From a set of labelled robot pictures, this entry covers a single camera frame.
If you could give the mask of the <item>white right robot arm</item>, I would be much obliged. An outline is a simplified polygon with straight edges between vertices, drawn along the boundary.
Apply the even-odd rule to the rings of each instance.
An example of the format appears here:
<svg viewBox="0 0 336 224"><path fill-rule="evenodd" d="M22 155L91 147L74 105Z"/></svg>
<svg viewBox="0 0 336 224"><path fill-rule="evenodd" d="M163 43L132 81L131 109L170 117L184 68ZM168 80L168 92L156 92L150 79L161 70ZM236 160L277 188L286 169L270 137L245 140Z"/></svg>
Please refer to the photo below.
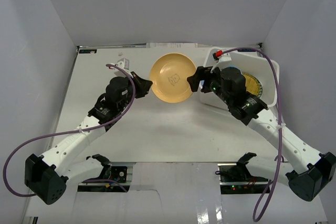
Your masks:
<svg viewBox="0 0 336 224"><path fill-rule="evenodd" d="M203 82L202 93L214 93L234 118L281 151L280 156L286 162L280 164L278 181L289 186L299 198L312 201L333 179L335 155L322 154L280 125L266 103L247 91L245 76L239 69L198 67L187 81L193 92L199 90Z"/></svg>

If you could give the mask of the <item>blue plate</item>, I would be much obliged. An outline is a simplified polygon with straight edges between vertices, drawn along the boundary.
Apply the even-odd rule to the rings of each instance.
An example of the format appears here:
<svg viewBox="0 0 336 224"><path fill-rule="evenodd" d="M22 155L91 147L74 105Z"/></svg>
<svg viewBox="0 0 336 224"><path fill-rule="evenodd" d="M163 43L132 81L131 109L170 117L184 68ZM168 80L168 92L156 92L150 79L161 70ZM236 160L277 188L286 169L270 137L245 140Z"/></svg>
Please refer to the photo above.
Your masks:
<svg viewBox="0 0 336 224"><path fill-rule="evenodd" d="M226 66L225 68L229 68L229 67L233 67L233 68L237 68L237 69L238 69L238 67L235 66L235 65L228 65L228 66ZM201 81L200 81L200 84L199 84L199 87L202 88L202 87L203 87L203 84L204 84L204 80L201 80Z"/></svg>

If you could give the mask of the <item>white plate orange sunburst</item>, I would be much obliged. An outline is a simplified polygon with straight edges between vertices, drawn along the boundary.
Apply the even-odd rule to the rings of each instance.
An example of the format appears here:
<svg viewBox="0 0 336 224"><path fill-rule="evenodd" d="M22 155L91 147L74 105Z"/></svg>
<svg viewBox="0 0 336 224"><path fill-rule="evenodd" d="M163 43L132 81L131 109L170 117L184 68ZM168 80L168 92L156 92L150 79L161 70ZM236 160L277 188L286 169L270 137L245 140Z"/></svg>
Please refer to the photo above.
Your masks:
<svg viewBox="0 0 336 224"><path fill-rule="evenodd" d="M246 90L249 93L257 96L258 98L260 98L261 95L262 95L262 92L263 92L262 91L263 87L262 87L261 82L251 74L243 72L243 76L245 77L245 80L246 80L246 82L245 82Z"/></svg>

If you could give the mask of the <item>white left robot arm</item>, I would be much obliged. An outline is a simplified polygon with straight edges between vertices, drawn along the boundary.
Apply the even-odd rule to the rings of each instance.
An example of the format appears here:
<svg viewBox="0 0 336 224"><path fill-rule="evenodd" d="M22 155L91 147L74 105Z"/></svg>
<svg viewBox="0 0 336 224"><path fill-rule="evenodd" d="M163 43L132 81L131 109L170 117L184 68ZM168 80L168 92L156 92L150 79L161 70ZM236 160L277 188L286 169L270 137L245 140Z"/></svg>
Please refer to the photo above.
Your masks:
<svg viewBox="0 0 336 224"><path fill-rule="evenodd" d="M70 183L88 179L104 182L110 178L108 158L95 154L84 162L74 159L93 141L108 132L129 110L134 99L146 96L152 81L135 72L113 77L83 121L53 148L39 156L31 154L25 161L25 185L45 204L54 204Z"/></svg>

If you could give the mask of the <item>orange plastic plate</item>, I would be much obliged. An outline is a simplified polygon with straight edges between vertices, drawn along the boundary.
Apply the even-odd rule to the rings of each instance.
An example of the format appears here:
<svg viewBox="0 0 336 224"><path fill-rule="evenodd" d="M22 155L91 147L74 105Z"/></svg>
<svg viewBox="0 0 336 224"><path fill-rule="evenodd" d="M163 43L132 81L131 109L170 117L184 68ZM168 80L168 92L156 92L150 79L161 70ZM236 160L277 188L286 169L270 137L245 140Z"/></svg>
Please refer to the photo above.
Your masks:
<svg viewBox="0 0 336 224"><path fill-rule="evenodd" d="M194 62L184 54L163 55L151 68L151 89L155 96L164 102L183 102L192 95L187 78L195 72Z"/></svg>

